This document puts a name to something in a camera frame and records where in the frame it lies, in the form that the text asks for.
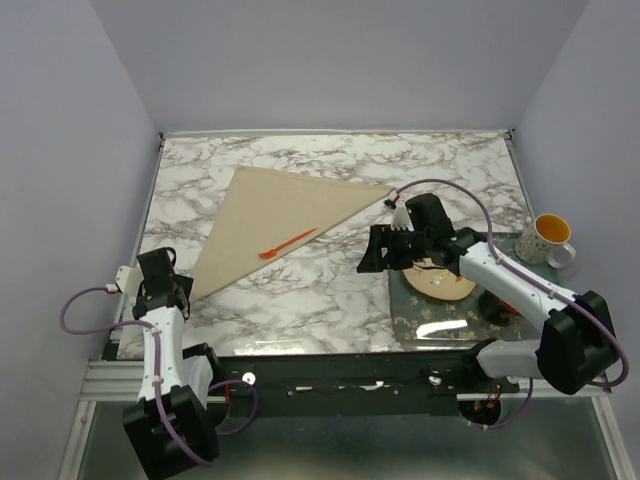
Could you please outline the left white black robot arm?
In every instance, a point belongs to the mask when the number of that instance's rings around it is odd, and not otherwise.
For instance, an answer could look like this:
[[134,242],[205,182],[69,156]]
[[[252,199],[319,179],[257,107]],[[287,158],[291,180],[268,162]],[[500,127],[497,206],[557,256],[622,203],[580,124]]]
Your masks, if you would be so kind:
[[210,467],[219,456],[206,401],[220,387],[222,372],[207,344],[183,347],[193,279],[175,271],[176,260],[171,247],[142,253],[117,281],[135,297],[132,316],[142,326],[143,379],[136,403],[123,412],[123,426],[149,479]]

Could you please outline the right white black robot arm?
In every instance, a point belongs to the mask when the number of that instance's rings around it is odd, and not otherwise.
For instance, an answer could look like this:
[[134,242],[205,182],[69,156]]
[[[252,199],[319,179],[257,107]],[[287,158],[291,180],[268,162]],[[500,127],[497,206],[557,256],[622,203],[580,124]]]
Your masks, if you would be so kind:
[[539,333],[536,340],[489,339],[469,350],[459,370],[467,389],[480,392],[496,378],[512,376],[540,378],[573,395],[625,362],[601,296],[578,295],[531,272],[500,253],[491,232],[454,229],[434,194],[414,197],[406,207],[410,228],[371,226],[358,272],[404,270],[429,259],[494,294]]

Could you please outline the beige cloth napkin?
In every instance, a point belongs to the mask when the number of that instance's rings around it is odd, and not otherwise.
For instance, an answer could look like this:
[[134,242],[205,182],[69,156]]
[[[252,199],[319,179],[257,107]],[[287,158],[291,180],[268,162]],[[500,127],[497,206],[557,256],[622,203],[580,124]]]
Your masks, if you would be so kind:
[[296,250],[387,197],[392,188],[275,169],[240,166],[191,270],[195,303],[263,268],[267,251],[309,229],[280,251]]

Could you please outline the orange plastic fork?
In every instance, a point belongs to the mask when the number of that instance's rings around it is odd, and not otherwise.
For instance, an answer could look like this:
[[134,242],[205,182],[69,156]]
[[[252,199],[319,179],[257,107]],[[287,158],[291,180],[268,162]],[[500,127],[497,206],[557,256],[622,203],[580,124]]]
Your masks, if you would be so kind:
[[274,258],[279,254],[280,251],[282,251],[282,250],[288,248],[289,246],[299,242],[300,240],[308,237],[309,235],[311,235],[315,231],[316,231],[316,228],[312,228],[312,229],[309,229],[309,230],[307,230],[307,231],[305,231],[305,232],[303,232],[301,234],[298,234],[297,236],[285,241],[284,243],[282,243],[282,244],[280,244],[278,246],[275,246],[275,247],[273,247],[273,248],[271,248],[271,249],[269,249],[267,251],[260,252],[258,254],[258,257],[260,259],[262,259],[262,260],[268,260],[268,259]]

